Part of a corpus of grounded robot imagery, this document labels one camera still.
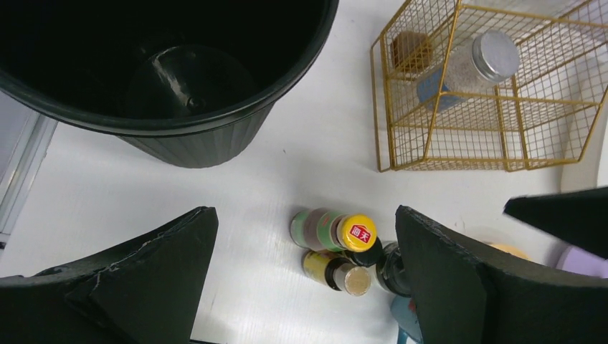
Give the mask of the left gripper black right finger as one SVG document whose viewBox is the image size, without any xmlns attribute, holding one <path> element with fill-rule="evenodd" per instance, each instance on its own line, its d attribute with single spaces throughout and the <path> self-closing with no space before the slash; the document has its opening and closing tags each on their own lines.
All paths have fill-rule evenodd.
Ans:
<svg viewBox="0 0 608 344">
<path fill-rule="evenodd" d="M 395 229 L 425 343 L 605 343 L 607 281 L 521 259 L 408 206 Z"/>
</svg>

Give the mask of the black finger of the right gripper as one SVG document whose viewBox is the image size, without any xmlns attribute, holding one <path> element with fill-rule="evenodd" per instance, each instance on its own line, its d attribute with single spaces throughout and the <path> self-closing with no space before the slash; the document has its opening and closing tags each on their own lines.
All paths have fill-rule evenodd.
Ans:
<svg viewBox="0 0 608 344">
<path fill-rule="evenodd" d="M 607 187 L 510 199 L 503 213 L 607 258 Z"/>
</svg>

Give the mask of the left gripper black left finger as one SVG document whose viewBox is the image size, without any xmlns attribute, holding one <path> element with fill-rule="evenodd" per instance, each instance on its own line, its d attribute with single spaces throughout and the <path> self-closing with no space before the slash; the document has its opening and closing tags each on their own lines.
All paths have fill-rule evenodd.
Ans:
<svg viewBox="0 0 608 344">
<path fill-rule="evenodd" d="M 219 221 L 200 206 L 30 277 L 1 279 L 3 343 L 189 343 Z"/>
</svg>

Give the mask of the small yellow label bottle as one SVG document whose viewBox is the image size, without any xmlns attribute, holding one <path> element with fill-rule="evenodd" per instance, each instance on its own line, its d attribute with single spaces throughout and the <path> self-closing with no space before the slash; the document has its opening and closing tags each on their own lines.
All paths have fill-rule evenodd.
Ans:
<svg viewBox="0 0 608 344">
<path fill-rule="evenodd" d="M 365 295 L 371 287 L 366 268 L 334 252 L 308 251 L 303 255 L 302 268 L 312 280 L 354 297 Z"/>
</svg>

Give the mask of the yellow cap green bottle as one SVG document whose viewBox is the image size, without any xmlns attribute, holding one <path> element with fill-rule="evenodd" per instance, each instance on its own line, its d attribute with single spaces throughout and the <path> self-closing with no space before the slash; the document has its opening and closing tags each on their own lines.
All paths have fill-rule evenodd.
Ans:
<svg viewBox="0 0 608 344">
<path fill-rule="evenodd" d="M 365 252 L 376 243 L 377 230 L 364 214 L 319 208 L 294 215 L 290 236 L 296 245 L 314 252 Z"/>
</svg>

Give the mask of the silver lid spice jar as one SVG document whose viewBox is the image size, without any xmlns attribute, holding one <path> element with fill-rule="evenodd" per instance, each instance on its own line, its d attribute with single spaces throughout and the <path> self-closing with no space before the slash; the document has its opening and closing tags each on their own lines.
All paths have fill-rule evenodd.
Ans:
<svg viewBox="0 0 608 344">
<path fill-rule="evenodd" d="M 446 62 L 425 72 L 415 83 L 415 100 L 427 110 L 443 112 L 511 78 L 521 63 L 514 41 L 487 30 L 453 49 Z"/>
</svg>

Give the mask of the glass bottle with brown sauce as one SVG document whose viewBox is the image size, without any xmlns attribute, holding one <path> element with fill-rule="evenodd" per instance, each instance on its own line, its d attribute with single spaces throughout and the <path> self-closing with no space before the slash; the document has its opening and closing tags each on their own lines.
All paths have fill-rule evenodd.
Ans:
<svg viewBox="0 0 608 344">
<path fill-rule="evenodd" d="M 403 31 L 391 42 L 393 67 L 409 74 L 425 71 L 432 62 L 434 47 L 427 34 Z"/>
</svg>

